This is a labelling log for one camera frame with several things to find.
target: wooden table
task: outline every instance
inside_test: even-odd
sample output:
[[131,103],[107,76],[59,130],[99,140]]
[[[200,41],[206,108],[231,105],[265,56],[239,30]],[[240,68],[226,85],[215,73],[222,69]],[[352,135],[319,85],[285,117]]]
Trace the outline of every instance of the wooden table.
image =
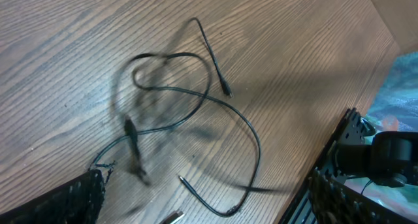
[[[261,137],[256,186],[285,191],[250,194],[239,214],[221,218],[181,185],[178,174],[227,210],[243,191],[219,180],[246,184],[253,169],[249,130],[205,103],[183,126],[139,138],[151,187],[128,173],[126,144],[110,152],[104,161],[118,165],[99,223],[158,223],[177,209],[181,223],[271,223],[346,108],[366,113],[399,52],[370,0],[0,1],[0,212],[86,171],[123,134],[112,101],[140,129],[187,114],[195,98],[140,91],[129,71],[118,73],[142,52],[195,52],[209,61],[195,24],[173,42],[197,16],[235,98],[224,97],[217,80],[210,94],[237,107]],[[155,62],[141,66],[147,82],[202,91],[206,80],[187,59],[159,72]]]

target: black textured object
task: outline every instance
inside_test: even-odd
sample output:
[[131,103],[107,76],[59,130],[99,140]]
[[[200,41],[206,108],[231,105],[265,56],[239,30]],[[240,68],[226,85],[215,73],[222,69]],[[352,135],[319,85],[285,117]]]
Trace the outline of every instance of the black textured object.
[[[280,223],[413,223],[344,186],[347,175],[337,169],[335,149],[362,145],[369,132],[356,109],[348,109]],[[359,162],[353,155],[348,157],[356,165]]]
[[0,223],[96,223],[105,199],[100,170],[85,174],[0,215]]

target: thin black wire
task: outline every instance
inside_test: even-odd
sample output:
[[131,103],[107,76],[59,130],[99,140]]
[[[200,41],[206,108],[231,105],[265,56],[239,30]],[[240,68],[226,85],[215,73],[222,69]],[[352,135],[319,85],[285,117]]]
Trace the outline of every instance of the thin black wire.
[[364,190],[366,189],[366,187],[368,187],[371,183],[373,183],[373,181],[372,181],[372,180],[369,180],[369,181],[366,183],[366,185],[363,187],[363,190],[361,190],[360,195],[362,195],[362,194],[363,194],[363,192],[364,192]]
[[[198,23],[198,25],[201,29],[202,35],[205,39],[206,45],[208,46],[208,50],[209,50],[209,53],[212,57],[212,61],[214,62],[214,65],[217,69],[218,76],[219,76],[219,78],[223,78],[222,75],[220,74],[219,67],[217,65],[217,61],[216,61],[215,55],[212,51],[212,48],[210,47],[209,42],[206,38],[206,35],[204,34],[201,23],[199,22],[199,20],[197,18],[192,18],[192,20],[197,21],[197,23]],[[140,89],[147,90],[147,91],[178,91],[180,93],[187,93],[187,94],[195,95],[195,96],[198,96],[198,97],[201,98],[200,101],[197,103],[197,106],[186,117],[182,118],[181,120],[177,121],[176,123],[173,123],[173,124],[170,124],[170,125],[164,126],[164,127],[155,128],[155,129],[147,129],[147,130],[139,131],[138,135],[145,135],[145,134],[149,134],[149,133],[156,133],[156,132],[160,132],[160,131],[175,129],[176,127],[180,126],[181,124],[185,123],[188,119],[190,119],[197,112],[197,110],[202,106],[202,103],[205,99],[213,101],[217,104],[220,104],[222,106],[226,106],[227,108],[231,109],[233,112],[238,114],[242,120],[244,120],[244,122],[247,124],[247,126],[251,129],[251,132],[254,134],[255,140],[257,141],[257,155],[256,155],[257,158],[256,158],[256,161],[255,161],[255,167],[254,167],[253,173],[252,173],[250,181],[249,181],[249,185],[247,187],[245,187],[246,191],[243,194],[242,198],[240,199],[240,202],[237,205],[233,206],[231,209],[227,210],[226,212],[220,212],[220,211],[215,210],[213,207],[211,207],[199,194],[197,194],[197,192],[187,182],[186,179],[184,179],[183,177],[180,177],[180,180],[185,185],[185,187],[205,207],[207,207],[207,209],[209,209],[211,212],[213,212],[216,215],[221,216],[221,217],[231,217],[231,216],[233,216],[234,214],[236,214],[241,209],[241,207],[243,206],[243,204],[245,203],[245,201],[246,201],[246,199],[249,195],[249,192],[253,191],[252,185],[254,184],[254,180],[255,180],[255,177],[257,175],[257,171],[258,171],[258,167],[259,167],[259,163],[260,163],[260,156],[261,156],[261,142],[260,142],[260,138],[259,138],[257,132],[255,131],[253,125],[236,108],[234,108],[233,106],[231,106],[230,104],[228,104],[224,101],[221,101],[219,99],[216,99],[216,98],[211,97],[211,96],[208,95],[208,92],[209,92],[209,89],[210,89],[210,84],[212,82],[212,75],[211,75],[211,72],[210,72],[209,64],[207,64],[207,62],[205,62],[205,60],[203,58],[201,58],[197,54],[188,53],[188,52],[170,54],[170,55],[158,55],[158,54],[148,54],[148,53],[147,54],[139,54],[139,55],[133,57],[132,59],[130,59],[127,62],[126,66],[124,68],[128,67],[132,62],[134,62],[138,59],[143,59],[143,58],[147,58],[147,57],[163,57],[163,58],[166,59],[166,61],[168,61],[172,58],[175,58],[175,57],[195,57],[195,58],[199,59],[200,61],[202,61],[204,66],[206,67],[206,70],[208,71],[208,83],[206,85],[206,90],[204,91],[204,93],[199,93],[199,92],[188,90],[188,89],[183,89],[183,88],[178,88],[178,87],[169,87],[169,86],[149,86],[149,87],[146,87],[146,86],[138,84],[135,81],[135,74],[133,73],[133,82],[134,82],[135,86],[140,88]],[[115,165],[115,162],[113,162],[112,164],[109,164],[109,165],[99,164],[98,162],[100,161],[100,159],[103,157],[103,155],[105,153],[107,153],[114,146],[116,146],[117,144],[119,144],[120,142],[122,142],[126,139],[128,139],[128,136],[121,136],[121,137],[117,138],[115,141],[111,142],[105,148],[103,148],[99,152],[99,154],[96,156],[96,158],[93,160],[93,162],[91,163],[90,168],[93,165],[95,165],[96,167],[112,168]]]

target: wire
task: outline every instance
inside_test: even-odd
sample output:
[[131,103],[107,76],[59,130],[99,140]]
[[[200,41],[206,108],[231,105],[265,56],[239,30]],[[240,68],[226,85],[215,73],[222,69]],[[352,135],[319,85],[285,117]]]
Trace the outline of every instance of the wire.
[[360,195],[362,195],[362,194],[363,194],[363,192],[364,192],[364,190],[366,189],[366,187],[368,187],[371,183],[373,183],[373,181],[372,181],[372,180],[369,180],[369,181],[366,183],[366,185],[363,187],[363,190],[361,190]]
[[[219,66],[217,64],[214,52],[212,50],[212,48],[209,45],[208,39],[206,38],[206,35],[204,34],[203,28],[201,23],[199,22],[199,20],[197,18],[192,18],[190,19],[190,21],[195,20],[200,29],[201,29],[201,33],[203,35],[203,38],[206,42],[206,45],[208,47],[208,51],[210,53],[210,56],[212,57],[212,61],[214,62],[217,74],[219,76],[219,80],[221,82],[221,87],[223,89],[224,94],[229,95],[229,96],[233,96],[231,89],[229,88],[226,80],[224,79],[224,77],[221,75],[220,70],[219,70]],[[197,110],[202,106],[203,101],[209,100],[212,102],[215,102],[217,104],[220,104],[222,106],[226,106],[227,108],[231,109],[233,112],[235,112],[238,116],[240,116],[240,118],[247,124],[247,126],[251,129],[251,132],[253,133],[255,140],[257,142],[257,155],[256,155],[256,160],[255,160],[255,166],[254,166],[254,170],[253,173],[251,175],[251,178],[249,180],[249,185],[244,187],[242,186],[242,188],[245,188],[245,192],[242,196],[242,198],[240,199],[239,203],[235,206],[233,206],[232,208],[230,208],[229,210],[227,210],[226,212],[220,212],[217,211],[216,209],[214,209],[213,207],[211,207],[194,189],[193,187],[189,184],[189,182],[187,182],[187,180],[181,176],[179,176],[180,181],[185,185],[186,189],[188,189],[192,195],[194,195],[205,207],[207,207],[207,209],[209,209],[210,211],[212,211],[214,214],[221,216],[221,217],[231,217],[234,214],[236,214],[241,207],[243,206],[243,204],[245,203],[249,192],[250,191],[261,191],[258,189],[253,189],[252,186],[254,184],[254,180],[255,177],[257,175],[257,170],[259,168],[259,163],[260,163],[260,156],[261,156],[261,143],[260,143],[260,138],[257,134],[257,132],[255,131],[253,125],[233,106],[231,106],[230,104],[221,101],[217,98],[211,97],[208,95],[209,93],[209,89],[210,89],[210,84],[212,83],[212,75],[210,72],[210,66],[209,64],[207,64],[207,62],[205,62],[205,60],[203,58],[201,58],[200,56],[198,56],[197,54],[193,54],[193,53],[189,53],[189,52],[182,52],[182,53],[177,53],[177,54],[151,54],[151,53],[145,53],[145,54],[139,54],[133,58],[131,58],[123,67],[124,69],[126,69],[128,66],[130,66],[130,64],[132,64],[132,62],[138,60],[138,59],[143,59],[143,58],[148,58],[148,57],[162,57],[166,59],[166,62],[170,59],[176,58],[176,57],[194,57],[199,59],[204,66],[206,67],[206,70],[208,72],[208,79],[207,79],[207,84],[206,84],[206,89],[204,91],[204,93],[199,93],[196,91],[192,91],[189,89],[183,89],[183,88],[178,88],[178,87],[170,87],[170,86],[143,86],[139,83],[136,82],[135,80],[135,73],[133,73],[132,77],[133,77],[133,82],[134,85],[136,87],[138,87],[139,89],[143,89],[146,91],[177,91],[180,93],[186,93],[186,94],[190,94],[190,95],[195,95],[200,97],[199,102],[197,103],[196,107],[184,118],[182,118],[181,120],[177,121],[176,123],[164,126],[164,127],[159,127],[159,128],[155,128],[155,129],[147,129],[147,130],[143,130],[143,131],[138,131],[138,135],[145,135],[145,134],[149,134],[149,133],[156,133],[156,132],[160,132],[160,131],[165,131],[165,130],[173,130],[175,128],[177,128],[178,126],[180,126],[181,124],[185,123],[188,119],[190,119],[194,114],[196,114]],[[119,138],[117,138],[115,141],[111,142],[109,145],[107,145],[105,148],[103,148],[99,154],[96,156],[96,158],[93,160],[93,162],[90,165],[90,168],[92,168],[92,166],[96,166],[96,167],[102,167],[102,168],[109,168],[112,169],[113,166],[115,165],[115,162],[113,162],[112,164],[99,164],[100,159],[103,157],[103,155],[105,153],[107,153],[110,149],[112,149],[114,146],[118,145],[120,142],[123,142],[124,140],[128,139],[128,136],[121,136]]]

